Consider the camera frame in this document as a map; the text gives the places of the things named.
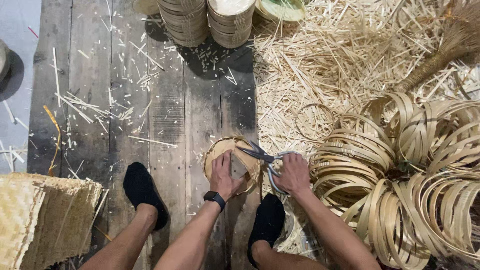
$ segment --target wooden plank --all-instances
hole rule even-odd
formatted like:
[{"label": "wooden plank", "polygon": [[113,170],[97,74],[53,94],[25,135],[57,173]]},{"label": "wooden plank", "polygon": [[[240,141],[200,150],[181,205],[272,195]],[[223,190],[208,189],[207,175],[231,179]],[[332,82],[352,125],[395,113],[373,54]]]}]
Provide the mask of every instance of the wooden plank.
[{"label": "wooden plank", "polygon": [[[133,113],[128,120],[121,120],[118,117],[110,119],[110,144],[109,144],[109,165],[111,171],[108,182],[110,189],[108,200],[108,234],[111,237],[117,236],[133,219],[135,209],[123,191],[123,178],[128,165],[133,162],[140,162],[148,167],[148,143],[139,143],[128,138],[128,135],[142,136],[148,134],[148,115],[139,118],[148,105],[147,89],[142,89],[136,82],[147,73],[147,60],[143,55],[137,53],[129,41],[139,43],[144,29],[144,22],[141,20],[145,15],[135,12],[132,3],[125,0],[113,0],[112,14],[121,14],[122,17],[113,16],[112,22],[116,27],[112,30],[112,58],[111,58],[111,92],[110,95],[115,102],[110,111],[119,115],[126,111],[126,108],[133,107]],[[142,128],[139,133],[132,133]],[[140,253],[133,269],[150,269],[147,258],[146,245]]]},{"label": "wooden plank", "polygon": [[149,99],[153,101],[148,114],[148,138],[178,145],[150,143],[150,172],[169,213],[165,228],[152,234],[151,260],[156,263],[186,219],[183,67],[178,53],[165,49],[174,46],[164,34],[166,30],[152,22],[145,22],[145,29],[149,34],[145,48],[148,55],[165,67],[165,71],[158,67],[154,70],[155,65],[150,63],[150,74],[160,73],[149,81]]},{"label": "wooden plank", "polygon": [[[69,91],[88,104],[97,105],[101,110],[108,110],[111,32],[105,28],[102,19],[109,22],[105,0],[73,1]],[[69,167],[76,171],[83,161],[77,173],[78,177],[81,179],[88,177],[108,188],[110,118],[102,118],[92,109],[85,109],[83,112],[95,121],[88,123],[71,107],[64,105],[64,108],[67,115],[71,117],[68,117],[70,130],[63,141],[69,146],[67,141],[70,139],[72,147],[68,149],[65,147],[66,150],[63,152],[63,158],[68,163],[62,166],[62,174],[71,174]],[[96,226],[105,232],[108,231],[107,215],[108,200],[96,219]],[[84,256],[84,261],[87,261],[106,243],[108,240],[105,236],[98,230],[92,229],[92,247],[94,248]]]},{"label": "wooden plank", "polygon": [[[255,82],[253,78],[252,50],[247,48],[251,42],[229,50],[229,54],[218,63],[225,72],[220,77],[222,102],[222,135],[241,134],[247,139],[257,140]],[[231,76],[234,84],[226,76]],[[257,185],[248,194],[233,197],[226,206],[225,234],[228,269],[254,269],[247,260],[247,240],[252,232],[255,213],[260,204],[260,188]]]},{"label": "wooden plank", "polygon": [[[69,51],[70,51],[70,24],[71,2],[62,1],[58,5],[49,5],[49,1],[42,1],[40,16],[40,33],[38,45],[34,56],[34,79],[32,87],[32,104],[30,107],[30,134],[28,143],[27,172],[48,174],[50,162],[55,154],[58,131],[51,119],[43,109],[46,105],[52,113],[56,112],[56,120],[61,129],[66,129],[66,120],[62,108],[58,107],[55,69],[53,65],[52,48],[55,47],[57,55],[57,68],[59,71],[60,93],[68,89],[69,78]],[[60,175],[62,163],[62,145],[60,145],[55,159],[54,174]]]},{"label": "wooden plank", "polygon": [[[221,138],[222,123],[220,113],[220,87],[218,68],[213,70],[210,62],[213,57],[198,58],[198,55],[219,51],[221,47],[211,37],[197,48],[183,48],[182,56],[188,63],[184,66],[185,91],[185,167],[187,213],[198,213],[203,196],[210,190],[210,183],[203,173],[200,154],[205,153],[212,142]],[[194,217],[187,216],[187,222]],[[203,269],[217,270],[226,267],[225,216],[224,212],[215,223],[208,244]]]}]

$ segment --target forearm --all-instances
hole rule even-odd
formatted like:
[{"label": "forearm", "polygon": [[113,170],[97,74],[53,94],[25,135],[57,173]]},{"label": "forearm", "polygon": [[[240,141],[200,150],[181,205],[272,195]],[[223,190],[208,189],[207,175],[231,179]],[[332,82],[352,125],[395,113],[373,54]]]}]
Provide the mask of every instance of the forearm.
[{"label": "forearm", "polygon": [[206,201],[175,241],[167,248],[155,270],[199,269],[205,257],[207,241],[220,214],[216,202]]},{"label": "forearm", "polygon": [[330,211],[310,190],[296,194],[323,245],[345,270],[380,269],[375,258],[353,230]]}]

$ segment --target smartwatch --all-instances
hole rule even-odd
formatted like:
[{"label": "smartwatch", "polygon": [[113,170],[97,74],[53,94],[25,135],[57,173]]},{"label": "smartwatch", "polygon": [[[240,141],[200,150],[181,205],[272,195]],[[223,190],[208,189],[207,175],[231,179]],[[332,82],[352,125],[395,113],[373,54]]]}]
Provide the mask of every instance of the smartwatch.
[{"label": "smartwatch", "polygon": [[215,191],[207,192],[204,196],[204,201],[217,202],[220,205],[220,212],[222,212],[223,208],[225,207],[225,201],[223,200],[222,196],[220,196],[220,194]]}]

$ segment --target silver scissors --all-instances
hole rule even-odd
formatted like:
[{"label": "silver scissors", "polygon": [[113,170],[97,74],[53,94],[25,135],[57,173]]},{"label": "silver scissors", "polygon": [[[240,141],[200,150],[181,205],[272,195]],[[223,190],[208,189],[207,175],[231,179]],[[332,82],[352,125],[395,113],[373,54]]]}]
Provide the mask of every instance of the silver scissors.
[{"label": "silver scissors", "polygon": [[258,146],[256,143],[254,143],[253,141],[249,140],[248,141],[250,143],[250,145],[252,146],[253,149],[247,149],[247,148],[243,148],[243,147],[239,147],[237,146],[238,149],[242,150],[243,152],[251,155],[252,157],[255,157],[255,158],[258,158],[260,160],[263,160],[265,161],[265,163],[267,163],[267,173],[268,173],[268,180],[270,180],[270,184],[272,185],[272,187],[280,194],[283,194],[283,195],[288,195],[287,192],[279,189],[276,185],[275,185],[275,182],[273,181],[273,175],[275,175],[276,177],[280,177],[281,174],[278,173],[277,171],[275,171],[275,169],[272,167],[272,163],[275,161],[275,160],[281,160],[282,159],[282,156],[286,155],[286,154],[289,154],[289,153],[295,153],[295,154],[300,154],[300,153],[297,153],[295,151],[285,151],[285,152],[280,152],[277,156],[270,156],[268,155],[260,146]]}]

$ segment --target white floor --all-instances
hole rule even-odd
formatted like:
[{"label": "white floor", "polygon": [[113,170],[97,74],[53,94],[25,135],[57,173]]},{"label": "white floor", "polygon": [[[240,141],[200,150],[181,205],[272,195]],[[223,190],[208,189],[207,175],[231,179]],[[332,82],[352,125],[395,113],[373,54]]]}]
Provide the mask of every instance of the white floor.
[{"label": "white floor", "polygon": [[[0,83],[0,95],[2,95],[2,92],[5,94],[6,91],[8,93],[13,92],[12,88],[18,88],[6,101],[14,117],[20,119],[27,126],[30,119],[33,57],[38,43],[37,37],[28,27],[31,27],[37,35],[39,34],[40,11],[41,0],[0,0],[0,39],[19,56],[24,66],[23,76],[14,74],[6,87]],[[10,121],[3,102],[0,103],[0,140],[5,149],[10,146],[14,149],[27,148],[27,129],[18,121],[15,121],[15,123]],[[11,169],[5,155],[1,155],[0,174],[8,173]],[[26,170],[26,151],[20,155],[25,163],[21,163],[18,159],[15,160],[14,169],[16,172]]]}]

